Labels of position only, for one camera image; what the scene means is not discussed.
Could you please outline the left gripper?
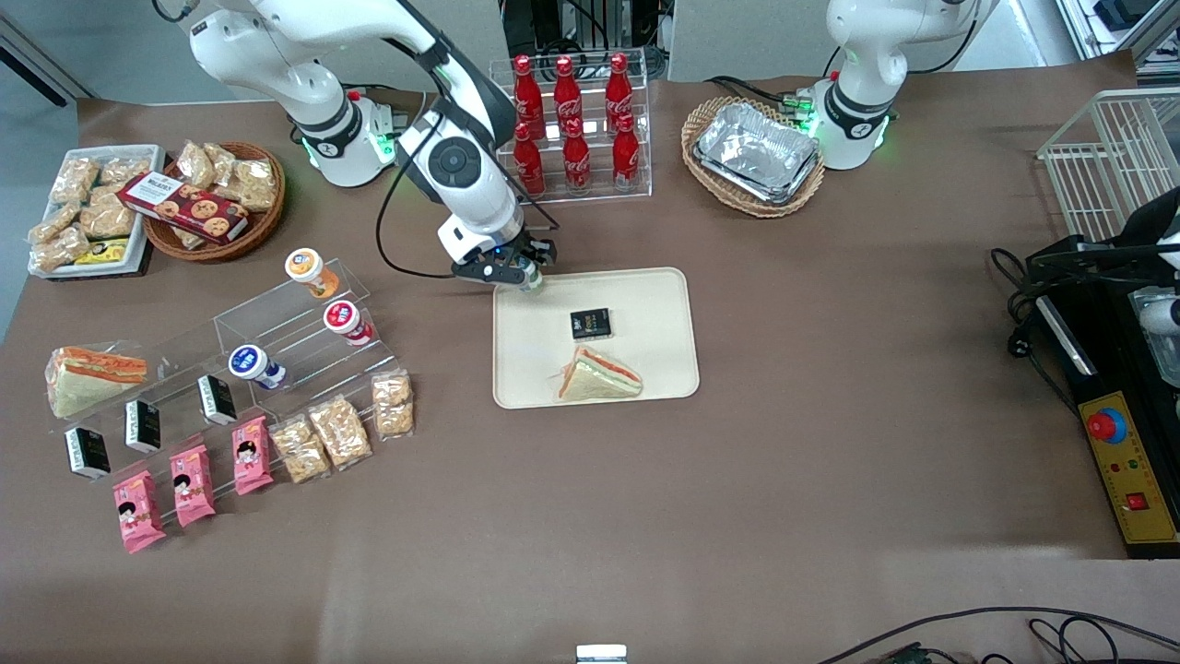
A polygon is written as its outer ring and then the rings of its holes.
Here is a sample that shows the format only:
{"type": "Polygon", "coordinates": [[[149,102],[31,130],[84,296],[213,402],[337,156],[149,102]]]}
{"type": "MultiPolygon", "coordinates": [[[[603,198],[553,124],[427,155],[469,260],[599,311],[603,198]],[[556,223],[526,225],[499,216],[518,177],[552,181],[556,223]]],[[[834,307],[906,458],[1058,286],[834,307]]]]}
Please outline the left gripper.
{"type": "Polygon", "coordinates": [[[1146,259],[1150,264],[1169,270],[1179,269],[1176,234],[1179,232],[1179,188],[1159,195],[1154,200],[1138,208],[1117,234],[1117,254],[1121,259],[1146,259]]]}

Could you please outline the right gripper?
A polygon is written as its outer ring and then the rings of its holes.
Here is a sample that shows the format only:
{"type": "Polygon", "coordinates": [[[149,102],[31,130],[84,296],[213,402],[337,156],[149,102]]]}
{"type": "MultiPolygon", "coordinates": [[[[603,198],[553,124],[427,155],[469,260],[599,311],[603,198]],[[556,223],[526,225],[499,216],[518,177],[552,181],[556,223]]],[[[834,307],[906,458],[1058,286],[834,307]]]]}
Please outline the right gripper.
{"type": "Polygon", "coordinates": [[[540,283],[557,259],[557,246],[550,239],[517,239],[493,251],[476,251],[467,262],[454,262],[452,276],[483,283],[540,283]]]}

